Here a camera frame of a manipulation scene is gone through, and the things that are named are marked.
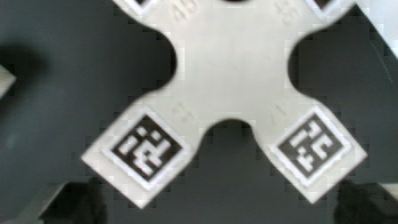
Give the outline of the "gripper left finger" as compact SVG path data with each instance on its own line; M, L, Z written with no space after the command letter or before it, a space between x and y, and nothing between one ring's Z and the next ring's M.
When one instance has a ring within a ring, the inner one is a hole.
M106 224L106 217L96 178L48 184L23 210L26 224Z

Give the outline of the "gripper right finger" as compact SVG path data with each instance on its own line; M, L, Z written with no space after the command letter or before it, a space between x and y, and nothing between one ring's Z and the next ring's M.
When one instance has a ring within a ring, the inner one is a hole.
M334 224L398 224L398 183L341 182Z

